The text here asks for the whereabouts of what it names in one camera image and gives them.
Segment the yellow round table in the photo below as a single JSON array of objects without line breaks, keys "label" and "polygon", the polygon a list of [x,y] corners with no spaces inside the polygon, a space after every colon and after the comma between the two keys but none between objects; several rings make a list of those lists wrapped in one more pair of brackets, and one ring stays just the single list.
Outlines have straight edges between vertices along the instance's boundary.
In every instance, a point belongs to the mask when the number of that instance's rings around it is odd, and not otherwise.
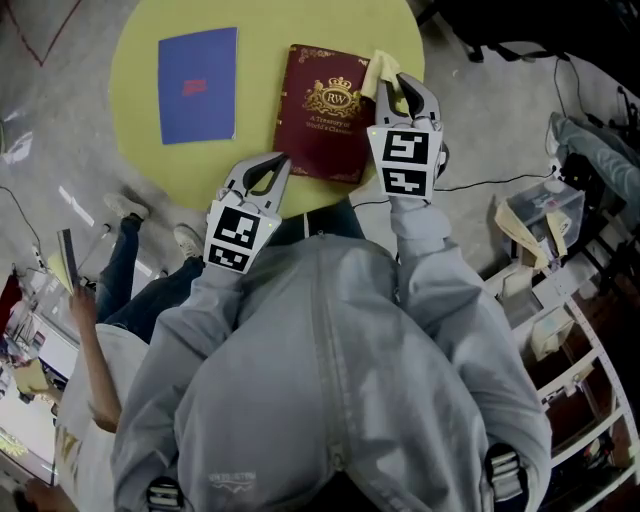
[{"label": "yellow round table", "polygon": [[[163,145],[158,41],[238,27],[236,138]],[[141,0],[124,28],[109,87],[120,152],[177,204],[206,210],[234,164],[272,150],[289,46],[305,44],[371,58],[393,55],[422,79],[424,56],[406,0]],[[371,169],[362,183],[371,177]],[[354,188],[291,176],[280,215],[333,204]]]}]

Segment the floor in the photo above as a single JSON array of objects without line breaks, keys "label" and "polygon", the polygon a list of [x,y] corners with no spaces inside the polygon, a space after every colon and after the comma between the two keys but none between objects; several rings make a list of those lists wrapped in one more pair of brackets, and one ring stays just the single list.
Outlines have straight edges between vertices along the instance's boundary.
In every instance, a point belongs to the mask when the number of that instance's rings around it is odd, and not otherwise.
[{"label": "floor", "polygon": [[[417,10],[425,1],[411,0],[410,4]],[[34,0],[13,3],[20,4],[16,10],[24,32],[36,34],[34,46],[44,52],[46,38],[53,32],[42,27],[60,22],[59,10],[74,2],[46,4],[52,7]],[[56,250],[56,230],[70,227],[80,259],[101,234],[101,225],[115,223],[102,195],[126,190],[153,209],[141,232],[140,260],[153,272],[162,268],[173,271],[182,258],[172,227],[186,222],[204,230],[203,212],[172,204],[162,190],[123,159],[116,149],[108,103],[111,57],[136,4],[137,0],[82,2],[42,68],[24,49],[6,16],[0,22],[0,119],[4,120],[10,149],[0,157],[0,185],[15,193],[41,238],[45,255]],[[548,118],[559,110],[553,82],[555,62],[507,63],[487,52],[484,64],[473,64],[439,17],[422,32],[425,83],[440,100],[445,141],[451,151],[449,168],[438,185],[453,187],[523,173],[546,174]],[[616,84],[587,63],[577,62],[576,66],[585,108],[602,119],[615,115]],[[560,66],[558,83],[567,111],[578,114],[577,83],[570,67]],[[478,271],[490,272],[504,258],[492,228],[496,202],[535,181],[523,179],[436,194],[434,202],[451,219],[454,239]],[[3,276],[13,262],[24,269],[35,266],[35,260],[33,235],[8,194],[0,194]],[[352,198],[354,204],[371,200],[382,200],[375,181]],[[388,205],[370,205],[359,207],[357,212],[367,236],[393,252],[388,210]],[[97,246],[96,256],[84,268],[86,273],[99,271],[112,243]]]}]

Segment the gold crown logo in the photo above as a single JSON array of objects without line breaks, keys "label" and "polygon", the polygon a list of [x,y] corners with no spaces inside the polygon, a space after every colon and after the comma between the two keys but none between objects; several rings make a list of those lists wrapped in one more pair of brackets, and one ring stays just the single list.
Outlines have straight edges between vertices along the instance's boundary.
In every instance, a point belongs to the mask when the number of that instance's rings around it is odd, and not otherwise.
[{"label": "gold crown logo", "polygon": [[339,87],[340,89],[346,89],[348,91],[351,89],[351,82],[349,82],[349,80],[345,80],[344,77],[330,78],[329,87]]}]

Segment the paper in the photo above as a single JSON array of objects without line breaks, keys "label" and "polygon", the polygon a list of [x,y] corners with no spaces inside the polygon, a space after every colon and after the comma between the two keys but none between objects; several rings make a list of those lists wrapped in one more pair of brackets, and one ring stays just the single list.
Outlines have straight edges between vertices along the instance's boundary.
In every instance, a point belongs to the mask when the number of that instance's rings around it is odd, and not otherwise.
[{"label": "paper", "polygon": [[235,138],[237,41],[237,28],[160,41],[163,144]]}]

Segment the book cover emblem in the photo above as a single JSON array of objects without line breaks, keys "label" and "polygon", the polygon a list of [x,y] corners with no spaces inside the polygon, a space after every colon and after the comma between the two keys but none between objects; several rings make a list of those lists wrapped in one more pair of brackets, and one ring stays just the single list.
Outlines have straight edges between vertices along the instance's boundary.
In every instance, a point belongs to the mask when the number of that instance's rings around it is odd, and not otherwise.
[{"label": "book cover emblem", "polygon": [[354,119],[362,111],[360,91],[351,92],[352,83],[343,77],[330,78],[328,87],[316,80],[313,89],[307,89],[304,109],[319,114]]}]

